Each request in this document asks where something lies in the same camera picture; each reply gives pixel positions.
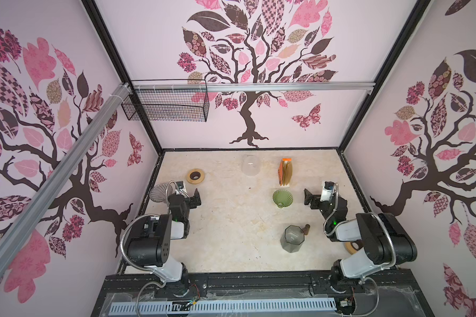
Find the wooden dripper ring stand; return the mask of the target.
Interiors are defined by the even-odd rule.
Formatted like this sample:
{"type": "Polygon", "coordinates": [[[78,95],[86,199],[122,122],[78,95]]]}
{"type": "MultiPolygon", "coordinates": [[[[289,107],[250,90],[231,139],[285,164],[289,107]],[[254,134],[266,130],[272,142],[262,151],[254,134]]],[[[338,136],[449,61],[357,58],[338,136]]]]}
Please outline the wooden dripper ring stand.
{"type": "Polygon", "coordinates": [[[204,179],[205,173],[202,169],[192,169],[186,176],[186,180],[190,184],[200,184],[204,179]]]}

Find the brown paper filter stack holder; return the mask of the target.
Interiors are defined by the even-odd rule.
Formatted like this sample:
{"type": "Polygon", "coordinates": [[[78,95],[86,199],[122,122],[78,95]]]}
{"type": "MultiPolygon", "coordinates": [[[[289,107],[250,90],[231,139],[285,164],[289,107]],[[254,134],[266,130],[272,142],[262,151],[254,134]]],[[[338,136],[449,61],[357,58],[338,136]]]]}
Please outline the brown paper filter stack holder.
{"type": "Polygon", "coordinates": [[[292,179],[293,165],[291,158],[283,158],[278,168],[278,181],[280,186],[288,186],[292,179]]]}

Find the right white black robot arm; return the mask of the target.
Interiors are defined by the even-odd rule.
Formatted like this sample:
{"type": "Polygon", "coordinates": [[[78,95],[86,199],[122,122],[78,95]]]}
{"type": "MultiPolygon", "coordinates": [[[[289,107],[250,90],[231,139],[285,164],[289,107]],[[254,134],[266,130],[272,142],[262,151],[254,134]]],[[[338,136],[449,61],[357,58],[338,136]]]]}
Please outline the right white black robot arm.
{"type": "Polygon", "coordinates": [[[330,183],[320,195],[305,189],[304,204],[320,211],[325,219],[323,230],[330,241],[362,243],[356,253],[334,262],[329,287],[336,293],[345,293],[350,288],[346,284],[350,279],[363,281],[374,273],[417,258],[415,243],[394,215],[357,213],[354,219],[347,219],[347,201],[338,193],[336,183],[330,183]]]}

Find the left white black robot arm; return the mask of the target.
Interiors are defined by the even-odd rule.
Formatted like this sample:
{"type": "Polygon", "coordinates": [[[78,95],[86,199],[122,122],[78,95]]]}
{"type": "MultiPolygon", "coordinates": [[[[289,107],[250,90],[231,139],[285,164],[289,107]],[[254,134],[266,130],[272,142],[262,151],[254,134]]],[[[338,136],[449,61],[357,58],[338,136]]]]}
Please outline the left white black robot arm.
{"type": "Polygon", "coordinates": [[[119,249],[129,266],[153,274],[163,283],[181,283],[188,289],[186,265],[170,257],[170,245],[189,236],[190,210],[202,202],[196,190],[191,197],[171,194],[167,203],[167,214],[142,215],[133,220],[120,239],[119,249]]]}

